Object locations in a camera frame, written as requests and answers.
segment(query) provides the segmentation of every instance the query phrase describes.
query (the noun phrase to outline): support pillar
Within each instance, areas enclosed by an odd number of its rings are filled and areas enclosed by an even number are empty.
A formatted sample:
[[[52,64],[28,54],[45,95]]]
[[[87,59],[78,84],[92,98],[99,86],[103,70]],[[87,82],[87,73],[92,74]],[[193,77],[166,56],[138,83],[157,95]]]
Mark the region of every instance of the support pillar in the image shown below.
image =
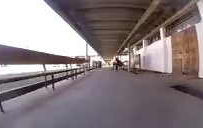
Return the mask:
[[[128,48],[128,65],[127,65],[127,71],[130,72],[131,67],[131,50],[130,50],[130,44],[127,45]]]
[[[141,68],[145,69],[145,64],[146,64],[145,56],[146,56],[146,50],[147,50],[147,46],[148,46],[148,41],[143,40],[142,44],[143,44],[143,53],[142,53],[142,59],[141,59]]]
[[[85,60],[88,61],[88,43],[86,43],[86,48],[85,48]]]
[[[165,27],[160,28],[160,38],[162,41],[162,72],[166,73],[168,69],[168,53],[166,45],[166,29]]]

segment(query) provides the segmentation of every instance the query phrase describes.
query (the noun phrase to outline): roof beam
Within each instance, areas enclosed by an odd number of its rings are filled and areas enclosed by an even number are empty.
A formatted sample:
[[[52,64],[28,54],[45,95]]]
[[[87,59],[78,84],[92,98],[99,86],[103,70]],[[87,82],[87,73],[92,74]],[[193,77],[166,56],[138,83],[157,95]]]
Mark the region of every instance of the roof beam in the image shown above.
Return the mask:
[[[98,4],[84,4],[82,7],[75,7],[75,10],[88,10],[88,9],[102,9],[102,8],[125,8],[125,9],[147,9],[147,4],[125,4],[125,3],[98,3]]]
[[[140,26],[148,19],[148,17],[155,11],[155,9],[159,6],[159,4],[163,0],[153,0],[151,5],[148,7],[148,9],[145,11],[144,15],[141,17],[141,19],[137,22],[133,30],[130,32],[128,37],[124,40],[123,44],[119,47],[116,54],[120,52],[120,50],[124,47],[124,45],[131,39],[131,37],[135,34],[135,32],[140,28]]]
[[[151,37],[152,35],[154,35],[156,32],[159,31],[159,29],[161,27],[165,27],[171,23],[173,23],[174,21],[176,21],[177,19],[179,19],[180,17],[182,17],[183,15],[187,14],[189,11],[191,11],[196,3],[199,0],[191,0],[183,9],[181,9],[180,11],[178,11],[175,15],[173,15],[171,18],[169,18],[168,20],[166,20],[164,23],[162,23],[161,25],[159,25],[158,27],[156,27],[154,30],[152,30],[149,34],[147,34],[145,37],[143,37],[141,40],[139,40],[137,43],[135,43],[133,46],[138,45],[142,40],[147,39],[148,37]]]

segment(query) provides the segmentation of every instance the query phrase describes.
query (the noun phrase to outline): metal railing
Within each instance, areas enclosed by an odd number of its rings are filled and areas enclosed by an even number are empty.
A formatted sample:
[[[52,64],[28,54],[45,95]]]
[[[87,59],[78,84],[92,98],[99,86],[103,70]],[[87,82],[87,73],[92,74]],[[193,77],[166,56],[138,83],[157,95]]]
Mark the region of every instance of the metal railing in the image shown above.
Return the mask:
[[[15,97],[30,93],[32,91],[35,91],[37,89],[46,87],[48,85],[52,85],[52,89],[55,91],[55,83],[72,78],[77,79],[77,76],[80,74],[85,74],[86,71],[90,71],[95,69],[95,67],[85,67],[85,68],[75,68],[75,69],[67,69],[67,70],[61,70],[61,71],[51,71],[51,72],[42,72],[42,73],[36,73],[32,75],[25,75],[25,76],[16,76],[16,77],[10,77],[10,78],[1,78],[0,79],[0,85],[1,84],[7,84],[7,83],[12,83],[12,82],[18,82],[18,81],[23,81],[23,80],[29,80],[33,78],[39,78],[39,77],[44,77],[45,79],[43,81],[39,81],[33,84],[29,85],[24,85],[22,87],[17,87],[17,88],[11,88],[8,90],[3,90],[0,91],[0,110],[1,112],[4,112],[2,102],[13,99]]]

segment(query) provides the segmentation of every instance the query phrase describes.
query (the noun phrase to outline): ground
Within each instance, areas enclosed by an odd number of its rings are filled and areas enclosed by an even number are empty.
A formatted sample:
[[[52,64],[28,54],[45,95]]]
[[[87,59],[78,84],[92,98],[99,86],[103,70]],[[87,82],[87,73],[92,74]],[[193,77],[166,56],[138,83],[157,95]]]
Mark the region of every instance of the ground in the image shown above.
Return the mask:
[[[203,128],[203,100],[170,88],[187,79],[98,69],[4,102],[0,128]]]

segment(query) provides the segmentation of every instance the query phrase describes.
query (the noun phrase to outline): door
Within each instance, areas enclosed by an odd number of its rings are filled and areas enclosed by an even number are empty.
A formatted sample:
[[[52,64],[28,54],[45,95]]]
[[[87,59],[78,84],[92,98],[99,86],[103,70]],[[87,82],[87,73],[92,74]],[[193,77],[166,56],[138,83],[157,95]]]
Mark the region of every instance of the door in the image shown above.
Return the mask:
[[[199,52],[196,28],[172,36],[173,73],[198,76]]]

